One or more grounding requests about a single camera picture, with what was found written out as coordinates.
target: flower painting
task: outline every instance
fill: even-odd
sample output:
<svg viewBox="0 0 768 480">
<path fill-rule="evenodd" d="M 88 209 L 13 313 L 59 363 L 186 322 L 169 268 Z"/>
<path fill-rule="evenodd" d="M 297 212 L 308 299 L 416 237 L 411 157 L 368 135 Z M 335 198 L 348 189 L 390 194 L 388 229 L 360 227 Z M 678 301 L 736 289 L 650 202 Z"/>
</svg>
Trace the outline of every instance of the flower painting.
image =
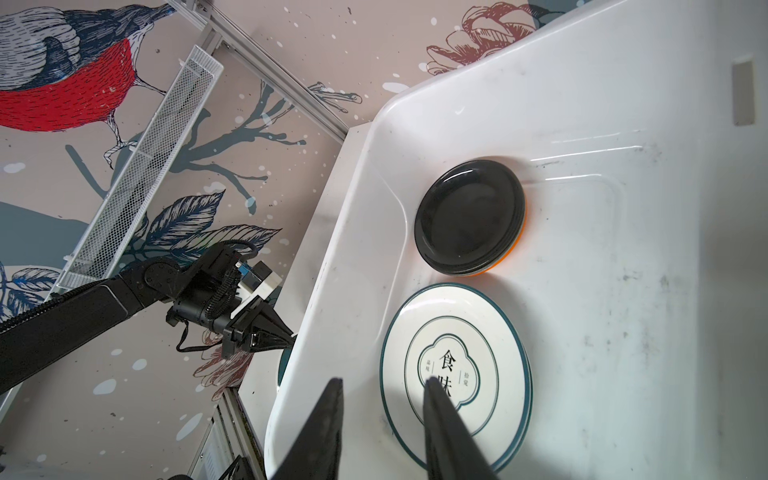
<svg viewBox="0 0 768 480">
<path fill-rule="evenodd" d="M 446 73 L 493 55 L 562 14 L 528 3 L 472 7 L 464 14 L 461 27 L 445 38 L 448 48 L 427 47 L 432 58 L 427 71 L 433 75 Z"/>
</svg>

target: cable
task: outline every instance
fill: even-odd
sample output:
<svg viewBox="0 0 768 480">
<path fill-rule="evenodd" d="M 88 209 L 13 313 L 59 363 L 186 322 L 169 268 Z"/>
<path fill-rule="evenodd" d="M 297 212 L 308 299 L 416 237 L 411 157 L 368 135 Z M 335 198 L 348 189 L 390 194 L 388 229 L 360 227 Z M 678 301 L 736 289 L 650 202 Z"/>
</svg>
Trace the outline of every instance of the cable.
<svg viewBox="0 0 768 480">
<path fill-rule="evenodd" d="M 233 266 L 224 274 L 221 284 L 208 300 L 205 307 L 205 317 L 209 320 L 219 318 L 230 305 L 237 293 L 237 284 L 240 282 L 240 271 Z"/>
<path fill-rule="evenodd" d="M 250 252 L 240 254 L 241 260 L 250 260 L 259 254 L 259 247 L 257 247 L 257 245 L 250 240 L 233 238 L 231 240 L 222 240 L 219 243 L 223 245 L 244 245 L 246 247 L 250 247 Z"/>
<path fill-rule="evenodd" d="M 182 352 L 182 353 L 204 352 L 205 350 L 215 347 L 216 345 L 221 345 L 221 340 L 219 340 L 213 345 L 185 346 L 184 348 L 181 348 L 181 344 L 184 343 L 184 340 L 187 339 L 187 334 L 190 332 L 190 323 L 187 320 L 182 318 L 180 318 L 179 320 L 184 322 L 184 331 L 181 333 L 181 340 L 179 340 L 179 344 L 176 345 L 177 352 Z"/>
<path fill-rule="evenodd" d="M 85 290 L 88 290 L 89 288 L 93 287 L 94 285 L 104 282 L 103 280 L 96 280 L 95 282 L 86 283 L 85 285 L 81 285 L 78 288 L 75 288 L 73 290 L 69 290 L 68 292 L 64 292 L 61 295 L 58 295 L 56 293 L 51 294 L 51 299 L 47 302 L 43 302 L 40 305 L 37 305 L 35 308 L 31 310 L 27 310 L 26 312 L 20 313 L 19 315 L 7 319 L 3 323 L 0 323 L 0 333 L 5 333 L 9 331 L 10 329 L 21 325 L 24 322 L 27 322 L 28 320 L 31 320 L 35 318 L 36 316 L 40 315 L 41 313 L 47 312 L 51 308 L 57 306 L 58 304 L 64 302 L 66 299 L 70 299 L 75 295 L 78 295 Z"/>
</svg>

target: teal rim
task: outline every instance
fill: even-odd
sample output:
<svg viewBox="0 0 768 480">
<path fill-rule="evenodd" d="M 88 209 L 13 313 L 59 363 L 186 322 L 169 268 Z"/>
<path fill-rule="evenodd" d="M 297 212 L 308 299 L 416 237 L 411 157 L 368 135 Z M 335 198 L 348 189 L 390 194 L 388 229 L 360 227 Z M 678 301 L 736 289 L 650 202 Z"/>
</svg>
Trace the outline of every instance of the teal rim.
<svg viewBox="0 0 768 480">
<path fill-rule="evenodd" d="M 525 348 L 523 347 L 522 342 L 520 341 L 520 337 L 518 336 L 517 331 L 513 327 L 512 323 L 509 321 L 509 318 L 507 318 L 506 314 L 502 311 L 502 309 L 498 308 L 498 305 L 496 303 L 489 299 L 483 292 L 480 292 L 477 289 L 474 289 L 470 286 L 462 285 L 460 283 L 453 283 L 453 282 L 443 282 L 443 283 L 436 283 L 434 285 L 426 286 L 419 290 L 418 292 L 411 295 L 401 306 L 397 309 L 397 312 L 395 313 L 395 316 L 392 318 L 392 322 L 389 323 L 389 328 L 386 331 L 386 335 L 384 336 L 384 343 L 382 344 L 382 353 L 379 358 L 379 391 L 381 392 L 382 396 L 382 404 L 384 405 L 384 413 L 386 415 L 386 419 L 389 422 L 389 427 L 392 428 L 392 433 L 395 434 L 395 438 L 397 438 L 397 441 L 399 442 L 400 446 L 406 451 L 409 457 L 413 459 L 414 462 L 419 464 L 423 469 L 426 469 L 426 464 L 422 462 L 422 460 L 416 456 L 413 452 L 411 452 L 411 449 L 408 448 L 406 443 L 403 441 L 402 437 L 400 437 L 400 434 L 397 432 L 397 429 L 395 428 L 394 422 L 392 422 L 392 416 L 389 414 L 389 409 L 386 405 L 386 397 L 384 396 L 384 350 L 386 349 L 386 343 L 389 339 L 389 333 L 392 331 L 392 326 L 395 324 L 395 320 L 397 320 L 397 317 L 400 315 L 400 312 L 402 311 L 403 307 L 408 305 L 414 298 L 416 298 L 418 295 L 421 295 L 427 290 L 431 290 L 433 288 L 437 288 L 439 286 L 457 286 L 458 288 L 463 288 L 464 290 L 469 290 L 470 292 L 476 293 L 479 295 L 483 300 L 490 303 L 493 308 L 496 309 L 496 312 L 498 312 L 499 315 L 502 316 L 504 321 L 507 324 L 507 327 L 509 328 L 509 331 L 512 332 L 512 336 L 515 338 L 515 342 L 518 345 L 518 352 L 520 353 L 521 362 L 523 365 L 523 379 L 525 380 L 525 397 L 523 400 L 523 412 L 520 420 L 520 426 L 518 427 L 518 431 L 515 433 L 515 437 L 512 439 L 512 442 L 510 443 L 509 447 L 502 453 L 499 458 L 491 464 L 491 468 L 494 472 L 501 471 L 507 464 L 515 457 L 515 454 L 520 449 L 520 445 L 522 445 L 522 441 L 525 438 L 525 433 L 528 431 L 528 424 L 531 421 L 531 407 L 533 403 L 533 379 L 531 378 L 531 368 L 528 364 L 528 355 L 525 353 Z"/>
</svg>

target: red bird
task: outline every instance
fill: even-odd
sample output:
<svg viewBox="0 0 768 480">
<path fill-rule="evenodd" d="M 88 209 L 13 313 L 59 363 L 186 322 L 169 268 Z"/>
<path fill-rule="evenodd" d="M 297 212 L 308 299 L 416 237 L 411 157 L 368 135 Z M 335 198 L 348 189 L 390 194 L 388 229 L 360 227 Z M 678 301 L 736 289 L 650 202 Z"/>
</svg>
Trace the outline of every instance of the red bird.
<svg viewBox="0 0 768 480">
<path fill-rule="evenodd" d="M 23 131 L 60 131 L 103 121 L 117 144 L 114 109 L 133 85 L 161 94 L 138 77 L 136 58 L 154 22 L 174 12 L 128 5 L 115 10 L 37 7 L 0 16 L 0 125 Z"/>
</svg>

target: white sink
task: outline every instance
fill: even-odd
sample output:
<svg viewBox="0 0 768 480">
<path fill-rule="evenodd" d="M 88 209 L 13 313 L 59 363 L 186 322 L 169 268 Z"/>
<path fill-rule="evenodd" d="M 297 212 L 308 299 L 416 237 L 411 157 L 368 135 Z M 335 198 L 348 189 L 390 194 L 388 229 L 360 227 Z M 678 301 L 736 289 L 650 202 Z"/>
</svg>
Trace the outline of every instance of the white sink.
<svg viewBox="0 0 768 480">
<path fill-rule="evenodd" d="M 459 280 L 508 314 L 531 363 L 531 424 L 499 476 L 761 477 L 768 111 L 734 126 L 731 64 L 751 58 L 768 98 L 765 25 L 765 2 L 596 0 L 390 101 L 277 395 L 267 473 L 340 376 L 340 478 L 426 478 L 384 415 L 382 338 L 416 290 L 456 281 L 423 262 L 412 223 L 440 174 L 484 157 L 529 205 L 510 256 Z"/>
</svg>

